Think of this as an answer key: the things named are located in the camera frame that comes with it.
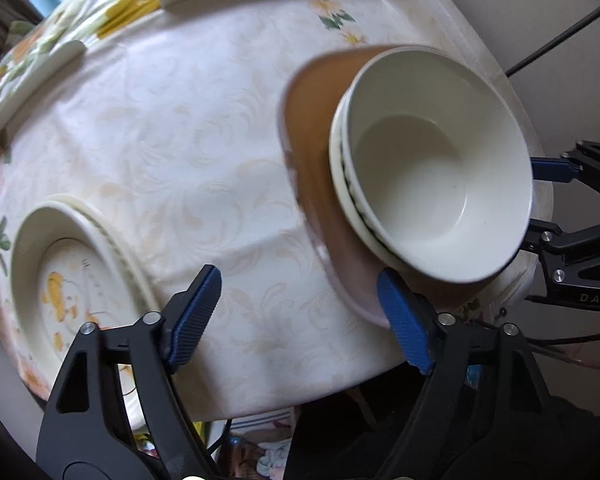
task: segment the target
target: blue gripper pad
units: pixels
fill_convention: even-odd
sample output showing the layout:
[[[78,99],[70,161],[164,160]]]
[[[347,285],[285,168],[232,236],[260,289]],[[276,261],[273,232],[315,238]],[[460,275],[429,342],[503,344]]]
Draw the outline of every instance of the blue gripper pad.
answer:
[[[207,265],[200,271],[186,292],[176,294],[171,301],[173,305],[169,312],[181,311],[180,315],[170,323],[166,323],[163,337],[168,348],[165,359],[170,373],[188,363],[193,356],[202,333],[213,314],[222,289],[222,276],[217,267]]]
[[[435,311],[413,294],[393,269],[384,269],[376,283],[378,300],[408,363],[429,375],[434,361],[429,344],[435,334]]]

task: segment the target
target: blue ribbed fingertip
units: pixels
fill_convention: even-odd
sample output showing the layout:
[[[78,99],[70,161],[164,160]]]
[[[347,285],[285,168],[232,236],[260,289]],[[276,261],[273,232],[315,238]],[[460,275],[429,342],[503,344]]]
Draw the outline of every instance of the blue ribbed fingertip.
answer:
[[[171,352],[167,358],[170,369],[176,371],[187,364],[220,299],[222,277],[214,267],[198,287],[196,295],[185,307],[171,335]]]
[[[381,272],[377,282],[378,299],[389,320],[391,329],[400,344],[408,363],[429,375],[433,360],[429,356],[427,333],[412,312],[406,298],[386,272]]]

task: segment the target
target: white floral tablecloth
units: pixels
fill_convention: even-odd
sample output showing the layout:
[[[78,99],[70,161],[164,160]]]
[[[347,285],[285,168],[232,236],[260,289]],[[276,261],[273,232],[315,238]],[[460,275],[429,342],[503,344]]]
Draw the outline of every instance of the white floral tablecloth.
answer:
[[[218,308],[176,378],[194,420],[299,404],[400,363],[393,335],[356,317],[327,280],[288,180],[277,107],[315,56],[428,44],[490,79],[540,155],[473,29],[449,0],[187,0],[138,17],[109,23],[104,40],[46,83],[0,149],[0,334],[23,380],[48,396],[19,335],[11,241],[55,193],[103,212],[160,304],[203,264],[221,269]],[[536,217],[550,218],[552,206],[551,187],[538,185]],[[534,264],[520,260],[507,286]]]

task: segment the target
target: bowl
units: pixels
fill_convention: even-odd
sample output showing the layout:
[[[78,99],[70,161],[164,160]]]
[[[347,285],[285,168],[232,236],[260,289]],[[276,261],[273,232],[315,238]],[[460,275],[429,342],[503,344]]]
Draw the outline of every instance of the bowl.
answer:
[[[82,323],[133,324],[157,302],[129,250],[101,215],[69,195],[47,198],[28,213],[13,244],[11,292],[24,343],[53,384]],[[144,416],[129,365],[120,365],[133,430]]]
[[[518,122],[481,76],[432,48],[392,49],[362,67],[334,120],[348,192],[387,264],[472,283],[515,256],[531,164]]]

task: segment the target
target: silver bolt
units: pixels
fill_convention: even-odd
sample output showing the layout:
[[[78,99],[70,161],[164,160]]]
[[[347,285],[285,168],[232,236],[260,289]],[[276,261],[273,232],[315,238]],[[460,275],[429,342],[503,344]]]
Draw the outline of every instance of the silver bolt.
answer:
[[[438,314],[438,323],[444,326],[451,326],[456,322],[456,318],[449,314],[448,312],[443,312],[442,314]]]
[[[94,330],[96,330],[96,324],[92,323],[91,321],[88,321],[87,323],[84,323],[80,327],[80,333],[84,334],[84,335],[90,334]]]
[[[162,319],[162,314],[160,312],[156,312],[155,310],[152,312],[147,312],[142,316],[142,321],[146,325],[156,324],[158,321]]]
[[[564,271],[562,269],[554,270],[554,282],[564,281]]]
[[[518,335],[520,333],[520,329],[513,323],[505,323],[502,329],[507,335]]]

